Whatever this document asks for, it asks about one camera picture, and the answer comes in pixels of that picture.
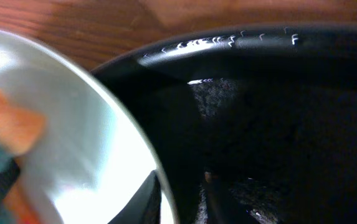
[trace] wood grain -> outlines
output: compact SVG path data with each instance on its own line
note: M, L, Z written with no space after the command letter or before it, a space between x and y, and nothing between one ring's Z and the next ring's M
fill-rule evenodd
M357 22L357 0L0 0L0 29L92 69L177 34L256 22Z

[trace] brown wooden surface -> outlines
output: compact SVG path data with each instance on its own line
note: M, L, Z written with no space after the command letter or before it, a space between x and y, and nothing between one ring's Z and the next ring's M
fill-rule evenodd
M0 28L86 69L176 34L296 21L357 22L357 0L0 0Z

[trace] wooden table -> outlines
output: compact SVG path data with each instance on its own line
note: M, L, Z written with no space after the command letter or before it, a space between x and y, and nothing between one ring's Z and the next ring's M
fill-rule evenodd
M0 28L86 69L177 34L255 22L357 22L357 0L0 0Z

